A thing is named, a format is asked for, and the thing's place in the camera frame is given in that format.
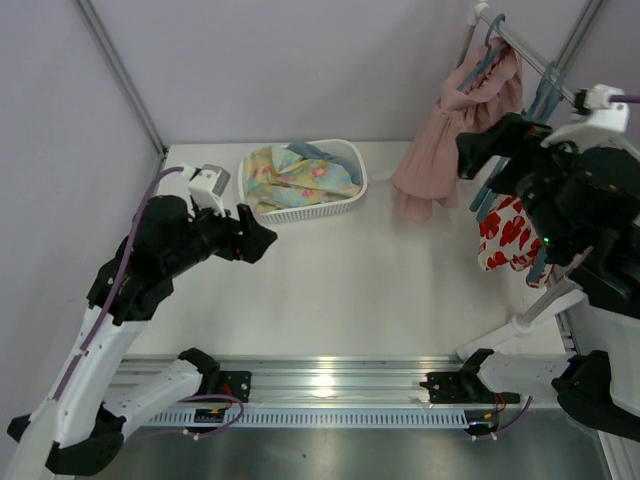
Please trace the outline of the pink skirt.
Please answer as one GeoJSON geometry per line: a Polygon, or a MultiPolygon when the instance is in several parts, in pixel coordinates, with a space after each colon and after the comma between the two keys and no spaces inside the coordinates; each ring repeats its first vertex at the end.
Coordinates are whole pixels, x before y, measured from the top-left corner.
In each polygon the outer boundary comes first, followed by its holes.
{"type": "Polygon", "coordinates": [[[479,74],[464,92],[460,92],[458,86],[485,56],[485,46],[468,55],[441,83],[438,100],[422,120],[392,176],[396,215],[425,222],[431,217],[435,204],[456,207],[456,136],[484,131],[503,115],[522,108],[521,57],[500,37],[491,38],[491,44],[494,48],[504,48],[493,65],[479,74]]]}

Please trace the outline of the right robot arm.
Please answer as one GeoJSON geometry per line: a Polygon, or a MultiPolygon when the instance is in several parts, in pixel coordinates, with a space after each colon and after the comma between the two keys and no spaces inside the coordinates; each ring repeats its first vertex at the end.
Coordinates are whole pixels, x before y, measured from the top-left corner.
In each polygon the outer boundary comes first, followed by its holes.
{"type": "Polygon", "coordinates": [[[517,197],[548,263],[565,273],[524,315],[526,328],[581,301],[603,320],[604,348],[534,357],[479,349],[475,376],[492,393],[556,401],[582,425],[639,437],[639,160],[612,146],[626,130],[624,106],[561,128],[510,113],[456,139],[458,175],[475,177],[494,156],[506,165],[489,182],[517,197]]]}

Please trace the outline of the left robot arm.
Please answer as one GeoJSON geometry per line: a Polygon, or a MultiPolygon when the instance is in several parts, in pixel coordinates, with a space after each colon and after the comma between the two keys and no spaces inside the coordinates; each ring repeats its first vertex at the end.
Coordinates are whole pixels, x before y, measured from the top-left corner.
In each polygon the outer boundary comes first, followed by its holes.
{"type": "Polygon", "coordinates": [[[87,308],[63,369],[41,405],[11,420],[18,449],[9,479],[92,476],[117,456],[125,441],[171,405],[220,391],[220,364],[202,350],[181,352],[151,380],[120,398],[107,398],[112,378],[174,280],[212,256],[254,264],[277,234],[259,224],[251,208],[202,207],[174,195],[154,196],[135,213],[129,234],[105,263],[87,295],[87,308]]]}

